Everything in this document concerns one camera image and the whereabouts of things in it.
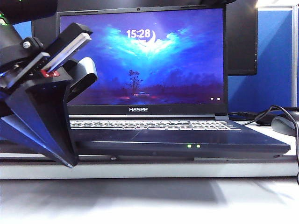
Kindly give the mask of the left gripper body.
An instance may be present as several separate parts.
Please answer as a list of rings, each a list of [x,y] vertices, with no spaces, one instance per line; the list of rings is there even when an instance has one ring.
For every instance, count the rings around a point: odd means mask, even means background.
[[[22,39],[12,24],[0,24],[0,98],[4,100],[23,82],[55,77],[58,69],[71,70],[77,61],[72,56],[90,40],[92,30],[71,23],[48,46],[38,38]]]

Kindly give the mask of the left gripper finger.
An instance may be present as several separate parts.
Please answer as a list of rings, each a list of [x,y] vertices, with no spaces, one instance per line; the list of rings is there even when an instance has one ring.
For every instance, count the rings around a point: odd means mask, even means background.
[[[60,162],[60,157],[15,114],[0,118],[0,136]]]
[[[66,104],[69,87],[69,80],[26,81],[4,102],[60,157],[59,163],[72,168],[79,158],[70,133]]]

